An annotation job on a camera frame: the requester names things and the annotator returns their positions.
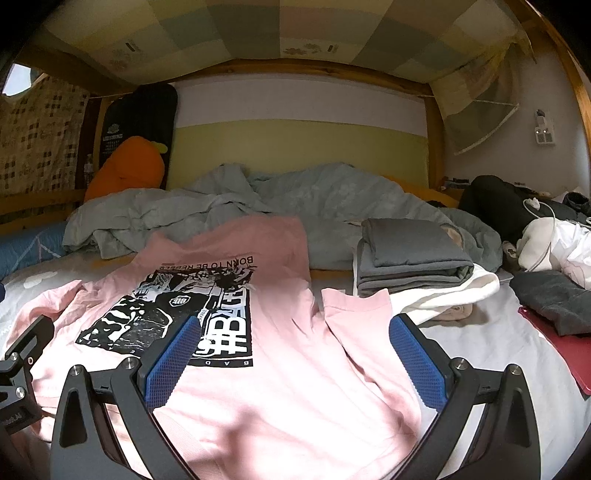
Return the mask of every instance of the light blue blanket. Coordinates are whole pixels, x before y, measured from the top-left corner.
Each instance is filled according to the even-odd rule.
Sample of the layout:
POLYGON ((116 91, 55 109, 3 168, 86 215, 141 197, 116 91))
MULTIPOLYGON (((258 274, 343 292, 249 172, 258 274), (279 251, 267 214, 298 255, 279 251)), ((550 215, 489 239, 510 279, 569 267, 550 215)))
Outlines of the light blue blanket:
POLYGON ((359 222, 366 218, 454 224, 475 263, 492 271, 501 264, 500 238, 479 228, 478 219, 468 219, 471 229, 466 229, 396 183, 343 163, 248 177, 240 165, 227 164, 186 189, 130 189, 91 200, 70 217, 64 247, 74 251, 93 244, 102 258, 113 258, 140 251, 156 230, 183 242, 233 218, 256 214, 298 216, 308 236, 310 268, 351 269, 361 238, 359 222), (483 233, 477 237, 468 230, 483 233))

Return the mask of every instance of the graphic print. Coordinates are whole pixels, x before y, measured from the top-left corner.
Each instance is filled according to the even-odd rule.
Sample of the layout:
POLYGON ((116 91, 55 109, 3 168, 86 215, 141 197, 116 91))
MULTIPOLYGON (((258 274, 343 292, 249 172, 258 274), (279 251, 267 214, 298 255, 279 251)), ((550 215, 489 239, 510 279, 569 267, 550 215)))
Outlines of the graphic print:
POLYGON ((122 297, 76 343, 141 356, 173 322, 195 315, 201 339, 189 365, 251 367, 252 257, 211 265, 162 265, 122 297))

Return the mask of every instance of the orange plush toy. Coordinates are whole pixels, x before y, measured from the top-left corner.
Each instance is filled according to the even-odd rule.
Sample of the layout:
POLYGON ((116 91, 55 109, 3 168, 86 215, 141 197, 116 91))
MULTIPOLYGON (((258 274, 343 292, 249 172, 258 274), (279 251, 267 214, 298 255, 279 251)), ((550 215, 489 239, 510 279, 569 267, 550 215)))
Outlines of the orange plush toy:
POLYGON ((92 179, 84 201, 126 189, 160 187, 164 162, 154 144, 142 137, 130 137, 117 147, 92 179))

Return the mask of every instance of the shoe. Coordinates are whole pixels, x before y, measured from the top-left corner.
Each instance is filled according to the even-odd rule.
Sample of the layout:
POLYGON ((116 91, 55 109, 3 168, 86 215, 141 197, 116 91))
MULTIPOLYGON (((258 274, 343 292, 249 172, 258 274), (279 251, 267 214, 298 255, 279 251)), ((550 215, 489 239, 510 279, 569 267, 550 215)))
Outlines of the shoe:
POLYGON ((591 217, 591 202, 581 193, 568 192, 564 196, 562 203, 571 207, 575 212, 581 212, 583 215, 591 217))

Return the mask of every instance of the wooden bed frame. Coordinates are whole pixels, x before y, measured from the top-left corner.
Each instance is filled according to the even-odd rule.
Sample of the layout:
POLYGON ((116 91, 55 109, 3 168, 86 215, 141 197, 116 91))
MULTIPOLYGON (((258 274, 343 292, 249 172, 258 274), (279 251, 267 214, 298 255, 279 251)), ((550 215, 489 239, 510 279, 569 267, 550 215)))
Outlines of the wooden bed frame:
MULTIPOLYGON (((579 110, 582 116, 586 134, 587 146, 591 151, 591 100, 585 89, 582 78, 577 69, 574 56, 556 29, 537 11, 527 0, 505 0, 515 16, 530 36, 534 52, 555 50, 560 58, 564 70, 571 82, 579 110)), ((116 98, 129 92, 132 87, 126 83, 116 83, 94 70, 90 70, 81 60, 73 56, 53 51, 38 51, 38 48, 25 46, 18 55, 16 62, 33 67, 43 65, 48 74, 56 74, 65 80, 106 95, 100 101, 98 115, 95 120, 96 131, 93 152, 95 170, 98 165, 98 148, 100 129, 106 108, 116 98)), ((171 79, 170 81, 216 76, 223 74, 252 74, 252 73, 291 73, 329 76, 353 82, 367 83, 396 90, 397 92, 417 96, 423 99, 427 120, 428 142, 428 184, 429 188, 440 190, 445 181, 444 156, 445 133, 441 113, 429 85, 402 79, 371 69, 347 64, 333 63, 320 60, 276 59, 276 60, 230 60, 224 63, 199 70, 188 75, 171 79)), ((0 199, 0 215, 17 212, 33 207, 48 205, 66 205, 64 210, 58 210, 27 218, 13 220, 0 225, 0 234, 13 232, 23 228, 42 225, 67 218, 75 206, 82 201, 84 190, 69 192, 42 192, 23 194, 0 199)))
POLYGON ((66 220, 69 214, 82 203, 84 193, 85 190, 61 190, 59 192, 26 193, 4 197, 0 199, 0 215, 54 205, 63 205, 63 208, 2 223, 0 224, 0 235, 66 220))

